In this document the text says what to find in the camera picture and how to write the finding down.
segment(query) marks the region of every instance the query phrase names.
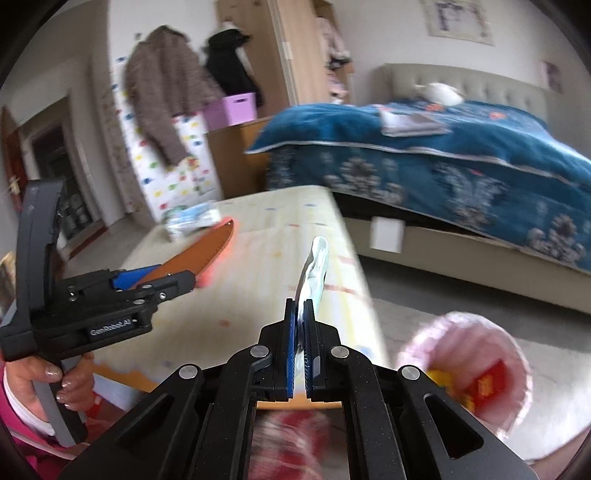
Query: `picture on wall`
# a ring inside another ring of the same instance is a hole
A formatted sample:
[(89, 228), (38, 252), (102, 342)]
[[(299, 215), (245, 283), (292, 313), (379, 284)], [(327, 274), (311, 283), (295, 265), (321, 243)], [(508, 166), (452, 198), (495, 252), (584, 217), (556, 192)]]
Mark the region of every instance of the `picture on wall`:
[(544, 76), (545, 87), (557, 93), (563, 93), (562, 74), (560, 69), (549, 61), (542, 61), (542, 74)]
[(479, 0), (421, 0), (432, 37), (470, 40), (487, 45), (492, 41), (490, 23)]

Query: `pink clothing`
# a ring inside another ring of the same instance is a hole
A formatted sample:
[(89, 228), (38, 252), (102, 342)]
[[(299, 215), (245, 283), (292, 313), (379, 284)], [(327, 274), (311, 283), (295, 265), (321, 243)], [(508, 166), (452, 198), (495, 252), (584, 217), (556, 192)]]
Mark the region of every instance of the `pink clothing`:
[[(0, 366), (0, 378), (4, 377), (4, 365)], [(13, 432), (17, 432), (23, 437), (33, 440), (41, 445), (47, 445), (55, 450), (62, 450), (56, 443), (48, 441), (37, 435), (29, 427), (27, 427), (21, 419), (17, 417), (14, 410), (8, 403), (4, 385), (0, 382), (0, 416), (6, 426)], [(68, 460), (56, 457), (50, 453), (44, 452), (34, 446), (28, 445), (21, 440), (15, 439), (15, 442), (23, 455), (27, 458), (31, 466), (43, 478), (43, 480), (56, 480), (60, 471), (68, 464)]]

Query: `orange knife sheath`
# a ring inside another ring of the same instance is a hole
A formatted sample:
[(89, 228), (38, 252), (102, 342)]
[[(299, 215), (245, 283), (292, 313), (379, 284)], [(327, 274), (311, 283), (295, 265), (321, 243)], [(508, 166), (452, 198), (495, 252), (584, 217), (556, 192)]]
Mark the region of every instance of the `orange knife sheath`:
[(169, 273), (175, 274), (190, 270), (195, 274), (196, 286), (204, 286), (204, 283), (209, 279), (208, 273), (213, 263), (228, 247), (234, 235), (235, 226), (234, 219), (224, 218), (185, 251), (148, 273), (138, 284), (165, 277)]

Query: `white cuff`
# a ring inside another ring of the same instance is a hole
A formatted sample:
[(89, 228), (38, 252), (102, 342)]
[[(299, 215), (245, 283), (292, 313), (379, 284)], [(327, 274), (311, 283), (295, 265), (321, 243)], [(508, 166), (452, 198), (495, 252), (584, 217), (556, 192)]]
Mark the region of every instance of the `white cuff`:
[(6, 369), (4, 369), (4, 391), (6, 392), (8, 403), (10, 403), (14, 413), (17, 414), (18, 418), (20, 418), (27, 427), (43, 437), (53, 437), (56, 434), (51, 423), (38, 419), (25, 407), (25, 405), (17, 400), (10, 390), (10, 385), (8, 385)]

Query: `metal screw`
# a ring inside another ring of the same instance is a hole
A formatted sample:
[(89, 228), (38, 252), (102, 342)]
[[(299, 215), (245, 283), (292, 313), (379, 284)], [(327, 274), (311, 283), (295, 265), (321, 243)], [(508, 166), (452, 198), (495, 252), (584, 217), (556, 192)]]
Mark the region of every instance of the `metal screw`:
[(334, 346), (330, 350), (330, 354), (336, 358), (347, 358), (349, 356), (349, 349), (345, 346)]
[(265, 345), (255, 345), (251, 348), (251, 355), (254, 358), (265, 358), (269, 355), (269, 349)]
[(416, 367), (404, 367), (402, 376), (407, 380), (417, 380), (421, 376), (421, 372)]
[(179, 377), (181, 377), (185, 380), (190, 380), (191, 378), (195, 378), (198, 373), (199, 373), (199, 370), (197, 370), (197, 367), (195, 365), (185, 365), (184, 367), (181, 368), (181, 370), (178, 371)]

